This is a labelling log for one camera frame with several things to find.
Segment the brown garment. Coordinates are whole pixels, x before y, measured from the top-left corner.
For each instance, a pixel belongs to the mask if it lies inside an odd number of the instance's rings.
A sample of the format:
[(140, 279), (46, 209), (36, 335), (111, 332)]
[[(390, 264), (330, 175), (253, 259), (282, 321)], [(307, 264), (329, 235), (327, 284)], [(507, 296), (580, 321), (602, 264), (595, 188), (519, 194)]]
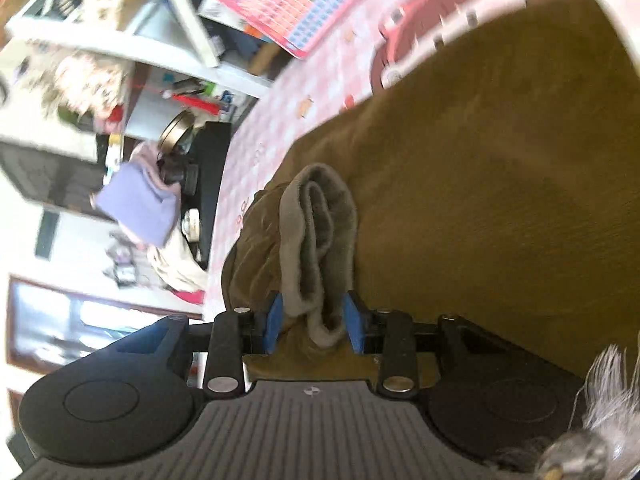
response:
[(278, 289), (279, 203), (346, 183), (371, 308), (463, 316), (575, 374), (639, 333), (639, 76), (596, 0), (497, 18), (298, 139), (244, 214), (228, 309)]

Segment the lavender cloth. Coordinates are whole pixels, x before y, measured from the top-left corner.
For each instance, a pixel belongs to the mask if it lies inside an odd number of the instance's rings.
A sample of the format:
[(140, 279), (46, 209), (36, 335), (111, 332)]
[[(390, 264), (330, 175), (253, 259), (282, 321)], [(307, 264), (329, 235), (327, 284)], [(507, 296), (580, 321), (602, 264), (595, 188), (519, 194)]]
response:
[(94, 203), (140, 242), (163, 247), (178, 221), (181, 188), (179, 183), (167, 185), (148, 165), (126, 162)]

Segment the metal round tin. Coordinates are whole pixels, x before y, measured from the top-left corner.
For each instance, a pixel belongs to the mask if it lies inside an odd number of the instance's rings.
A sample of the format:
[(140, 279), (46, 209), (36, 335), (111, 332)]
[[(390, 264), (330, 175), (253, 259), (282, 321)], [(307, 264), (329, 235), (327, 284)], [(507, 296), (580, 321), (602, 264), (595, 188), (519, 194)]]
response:
[(157, 148), (162, 154), (169, 154), (177, 148), (181, 140), (193, 130), (195, 116), (190, 110), (183, 110), (165, 127), (160, 134)]

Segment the red tassel ornament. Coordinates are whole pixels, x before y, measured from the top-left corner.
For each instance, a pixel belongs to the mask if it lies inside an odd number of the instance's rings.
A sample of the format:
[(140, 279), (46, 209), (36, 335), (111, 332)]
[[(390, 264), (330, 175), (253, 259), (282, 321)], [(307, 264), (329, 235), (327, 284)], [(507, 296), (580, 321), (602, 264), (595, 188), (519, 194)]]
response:
[(184, 106), (195, 108), (209, 115), (217, 116), (220, 112), (220, 106), (217, 103), (205, 101), (190, 94), (175, 94), (170, 90), (164, 90), (160, 95), (165, 100), (176, 101)]

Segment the pink checkered table mat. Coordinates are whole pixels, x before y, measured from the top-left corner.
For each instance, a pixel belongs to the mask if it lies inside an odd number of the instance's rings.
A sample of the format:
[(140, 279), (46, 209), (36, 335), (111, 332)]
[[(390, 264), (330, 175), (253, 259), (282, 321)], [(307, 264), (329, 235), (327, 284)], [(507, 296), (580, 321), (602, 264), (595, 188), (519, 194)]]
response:
[[(221, 270), (254, 195), (292, 143), (407, 75), (437, 41), (538, 0), (360, 0), (303, 60), (289, 62), (233, 133), (214, 222), (203, 316), (224, 310)], [(639, 55), (639, 0), (599, 0)]]

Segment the white wooden bookshelf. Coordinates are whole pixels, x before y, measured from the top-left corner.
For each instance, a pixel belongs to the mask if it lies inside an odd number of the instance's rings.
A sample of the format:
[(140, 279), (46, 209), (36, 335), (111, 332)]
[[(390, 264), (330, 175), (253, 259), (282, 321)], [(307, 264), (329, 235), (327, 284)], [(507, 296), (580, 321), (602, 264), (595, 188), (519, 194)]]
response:
[(272, 81), (255, 76), (237, 56), (226, 54), (215, 67), (205, 66), (186, 33), (160, 0), (136, 2), (119, 29), (60, 22), (40, 18), (44, 0), (6, 0), (1, 24), (9, 42), (1, 50), (1, 75), (9, 86), (1, 105), (1, 139), (30, 148), (41, 148), (79, 159), (96, 159), (93, 142), (73, 132), (41, 104), (43, 90), (32, 90), (30, 76), (17, 75), (25, 58), (37, 70), (45, 70), (64, 54), (89, 51), (128, 62), (140, 62), (178, 74), (200, 76), (246, 96), (260, 99)]

